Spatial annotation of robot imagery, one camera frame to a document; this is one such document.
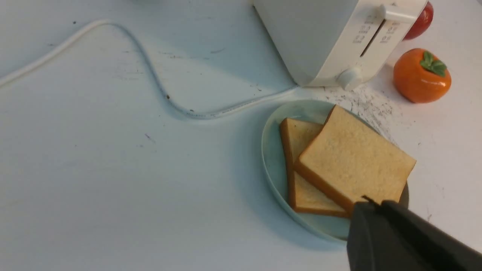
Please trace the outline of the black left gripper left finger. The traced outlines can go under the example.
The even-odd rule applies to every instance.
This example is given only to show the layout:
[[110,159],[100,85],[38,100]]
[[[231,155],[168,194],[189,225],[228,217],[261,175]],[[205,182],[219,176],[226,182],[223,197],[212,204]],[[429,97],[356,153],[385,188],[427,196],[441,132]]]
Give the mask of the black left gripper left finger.
[[355,204],[346,250],[352,271],[432,271],[433,266],[413,245],[415,230],[428,225],[407,208],[395,203],[395,213],[386,214],[381,204],[368,196]]

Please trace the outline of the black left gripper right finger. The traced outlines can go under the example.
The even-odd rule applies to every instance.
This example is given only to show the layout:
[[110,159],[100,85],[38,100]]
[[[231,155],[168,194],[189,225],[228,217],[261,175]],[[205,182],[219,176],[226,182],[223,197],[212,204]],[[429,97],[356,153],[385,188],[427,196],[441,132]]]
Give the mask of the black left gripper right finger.
[[398,203],[382,202],[380,213],[434,271],[481,270],[481,253],[399,206]]

